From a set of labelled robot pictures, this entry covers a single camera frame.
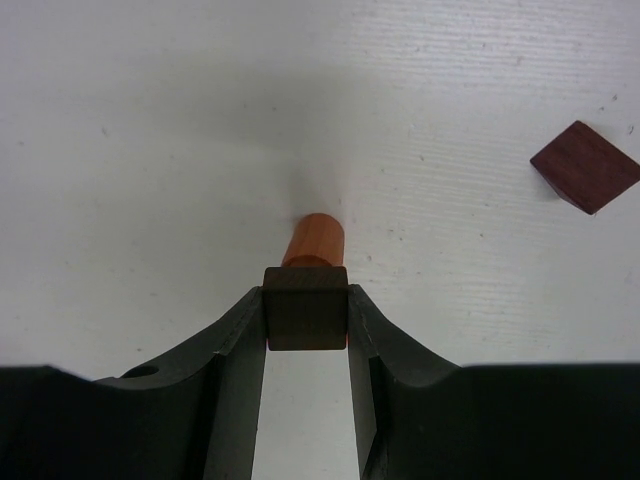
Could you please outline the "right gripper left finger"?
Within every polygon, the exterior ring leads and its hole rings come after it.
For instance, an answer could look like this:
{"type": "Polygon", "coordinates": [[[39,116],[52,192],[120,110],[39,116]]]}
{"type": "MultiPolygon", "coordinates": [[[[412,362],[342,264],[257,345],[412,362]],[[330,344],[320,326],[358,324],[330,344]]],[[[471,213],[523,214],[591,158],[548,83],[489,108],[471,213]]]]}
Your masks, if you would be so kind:
{"type": "Polygon", "coordinates": [[[120,377],[96,381],[95,479],[248,479],[265,366],[262,292],[120,377]]]}

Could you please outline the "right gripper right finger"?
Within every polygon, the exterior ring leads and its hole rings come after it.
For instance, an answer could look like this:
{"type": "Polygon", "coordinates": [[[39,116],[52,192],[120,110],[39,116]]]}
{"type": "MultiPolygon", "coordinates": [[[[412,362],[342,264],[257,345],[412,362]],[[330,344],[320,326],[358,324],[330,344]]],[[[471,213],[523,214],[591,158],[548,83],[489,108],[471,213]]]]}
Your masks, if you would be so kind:
{"type": "Polygon", "coordinates": [[[358,285],[349,288],[347,313],[360,478],[456,477],[456,365],[389,321],[358,285]]]}

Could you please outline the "dark brown wooden cube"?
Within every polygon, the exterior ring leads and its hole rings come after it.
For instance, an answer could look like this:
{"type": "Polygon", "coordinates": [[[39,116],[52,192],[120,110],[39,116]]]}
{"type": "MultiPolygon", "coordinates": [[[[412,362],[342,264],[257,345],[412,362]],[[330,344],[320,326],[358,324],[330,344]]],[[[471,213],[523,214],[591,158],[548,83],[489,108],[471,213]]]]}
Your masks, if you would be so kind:
{"type": "Polygon", "coordinates": [[[333,351],[347,346],[344,267],[269,267],[262,302],[272,351],[333,351]]]}

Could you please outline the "orange wooden cylinder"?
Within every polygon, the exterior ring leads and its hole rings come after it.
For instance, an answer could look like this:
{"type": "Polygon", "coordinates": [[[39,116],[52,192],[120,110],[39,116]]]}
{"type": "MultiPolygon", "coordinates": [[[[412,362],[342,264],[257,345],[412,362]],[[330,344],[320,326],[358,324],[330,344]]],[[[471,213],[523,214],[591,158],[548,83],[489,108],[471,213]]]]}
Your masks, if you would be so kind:
{"type": "Polygon", "coordinates": [[[338,220],[328,214],[309,214],[296,224],[278,267],[344,267],[344,244],[338,220]]]}

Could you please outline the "reddish brown wooden wedge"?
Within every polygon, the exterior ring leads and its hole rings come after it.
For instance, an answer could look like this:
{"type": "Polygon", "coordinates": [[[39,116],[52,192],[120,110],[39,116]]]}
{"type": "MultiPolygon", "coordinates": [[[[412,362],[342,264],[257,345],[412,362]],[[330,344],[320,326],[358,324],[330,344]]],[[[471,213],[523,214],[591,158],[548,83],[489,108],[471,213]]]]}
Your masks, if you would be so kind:
{"type": "Polygon", "coordinates": [[[556,136],[530,164],[559,197],[588,215],[639,182],[639,164],[581,121],[556,136]]]}

